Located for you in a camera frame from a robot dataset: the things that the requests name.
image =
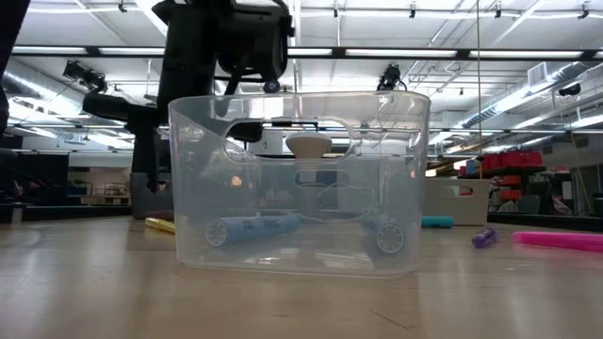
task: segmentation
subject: yellow marker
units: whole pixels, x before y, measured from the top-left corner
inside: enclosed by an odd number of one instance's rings
[[[173,222],[169,222],[158,218],[146,218],[144,220],[144,223],[152,229],[156,229],[158,231],[169,232],[171,234],[176,233],[176,228]]]

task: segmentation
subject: ceiling beam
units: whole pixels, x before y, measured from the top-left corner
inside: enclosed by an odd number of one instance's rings
[[[14,57],[163,58],[163,53],[161,46],[17,45],[12,51]],[[467,48],[289,47],[288,54],[290,59],[478,60],[478,50]],[[480,55],[481,61],[602,61],[603,49],[487,48]]]
[[[320,13],[325,13],[325,16],[328,15],[332,15],[333,14],[333,7],[318,7],[318,6],[303,6],[302,8],[302,13],[307,13],[308,16],[312,17],[311,14],[320,14]],[[424,8],[417,8],[416,9],[416,17],[415,19],[420,19],[421,17],[421,13],[434,13],[434,14],[450,14],[450,12],[453,10],[453,8],[430,8],[430,9],[424,9]],[[591,13],[603,13],[603,9],[589,9]],[[346,8],[345,10],[341,10],[341,13],[343,15],[346,15],[346,12],[354,15],[354,16],[361,16],[360,14],[362,14],[363,12],[365,13],[369,13],[369,12],[374,12],[376,14],[379,13],[397,13],[399,14],[399,16],[406,16],[408,17],[409,13],[411,11],[411,8]],[[521,15],[525,12],[526,10],[524,8],[504,8],[503,12],[505,13],[510,13],[510,14],[515,14],[515,15]],[[459,9],[456,11],[458,14],[474,14],[475,11],[471,10],[471,9]],[[485,14],[491,12],[491,9],[484,9],[480,11],[480,14]],[[532,14],[564,14],[564,13],[576,13],[576,17],[578,18],[578,16],[580,15],[580,13],[582,12],[581,9],[576,9],[576,8],[559,8],[559,9],[540,9],[540,10],[535,10]]]

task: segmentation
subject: ceiling light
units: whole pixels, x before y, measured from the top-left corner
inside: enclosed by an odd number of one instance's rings
[[[541,141],[545,141],[545,140],[547,140],[548,138],[549,138],[549,137],[538,137],[538,138],[536,138],[536,139],[534,139],[534,140],[530,140],[530,141],[526,141],[526,142],[522,143],[522,144],[521,144],[521,146],[529,146],[529,145],[534,145],[534,144],[537,144],[537,143],[539,143],[539,142],[541,142]]]
[[[88,129],[123,129],[122,125],[85,125]]]
[[[513,130],[517,134],[564,134],[563,130]]]
[[[452,132],[452,133],[469,132],[469,133],[479,134],[480,130],[475,129],[475,128],[465,128],[465,129],[451,129],[450,132]],[[481,130],[481,134],[483,136],[485,136],[486,134],[502,133],[502,132],[504,132],[504,130],[502,130],[502,129],[482,129]]]
[[[350,57],[456,57],[457,51],[451,50],[386,50],[386,49],[348,49]]]
[[[80,55],[87,54],[84,47],[55,47],[55,46],[14,46],[14,54],[69,54]]]
[[[524,127],[532,126],[533,124],[536,124],[536,123],[538,123],[540,121],[543,121],[544,119],[545,119],[545,117],[542,117],[542,116],[538,116],[538,117],[535,117],[535,118],[532,118],[532,119],[528,119],[526,121],[518,123],[517,125],[515,125],[513,127],[513,129],[515,129],[515,128],[518,129],[518,128],[524,128]]]
[[[573,134],[599,134],[603,135],[603,130],[576,130],[572,131]]]
[[[149,47],[101,47],[99,48],[102,54],[118,55],[118,56],[135,56],[135,55],[152,55],[163,56],[165,48],[149,48]]]
[[[288,54],[292,57],[330,56],[333,54],[333,50],[331,48],[289,48]]]
[[[480,51],[480,57],[529,57],[566,58],[580,57],[582,51]],[[478,57],[478,51],[471,51],[469,57]]]

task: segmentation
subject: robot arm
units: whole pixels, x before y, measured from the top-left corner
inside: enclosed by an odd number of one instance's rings
[[[225,94],[234,94],[245,76],[259,74],[274,81],[287,64],[287,38],[294,34],[292,17],[282,0],[278,7],[236,4],[234,0],[189,0],[178,5],[165,0],[153,12],[169,26],[157,106],[139,106],[98,93],[89,93],[83,109],[101,118],[126,121],[135,135],[133,172],[146,172],[147,187],[157,187],[157,127],[168,123],[172,100],[213,94],[216,64],[231,74]],[[231,130],[247,141],[261,138],[261,125]]]

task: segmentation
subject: ceiling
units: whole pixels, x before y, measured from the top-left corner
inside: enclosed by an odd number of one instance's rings
[[[287,3],[292,7],[293,1]],[[447,48],[531,48],[531,49],[599,49],[603,46],[600,27],[603,0],[587,1],[591,15],[578,20],[579,0],[482,0],[480,41],[477,39],[475,0],[339,0],[341,15],[333,16],[333,0],[300,0],[298,46],[363,47],[447,47]],[[45,45],[117,45],[163,46],[165,35],[156,18],[146,14],[156,0],[128,0],[121,13],[119,0],[32,0],[17,44]],[[267,0],[241,1],[270,3]],[[500,3],[501,18],[488,17]],[[410,9],[416,16],[410,19]],[[50,13],[56,10],[104,9],[94,13]],[[526,17],[523,13],[536,10]],[[545,19],[569,14],[569,18]],[[17,57],[19,62],[62,83],[67,61],[62,57]],[[106,74],[110,84],[133,101],[145,103],[143,95],[156,95],[161,60],[85,58],[81,60],[95,71]],[[435,120],[443,112],[469,111],[478,105],[478,82],[481,98],[490,100],[527,77],[534,62],[460,61],[454,64],[437,61],[408,60],[299,60],[301,79],[298,91],[374,90],[379,76],[389,63],[398,63],[404,82],[413,90],[432,99]],[[289,67],[280,81],[293,88],[294,67]],[[75,89],[83,90],[77,85]],[[245,84],[244,93],[259,92],[257,84]]]

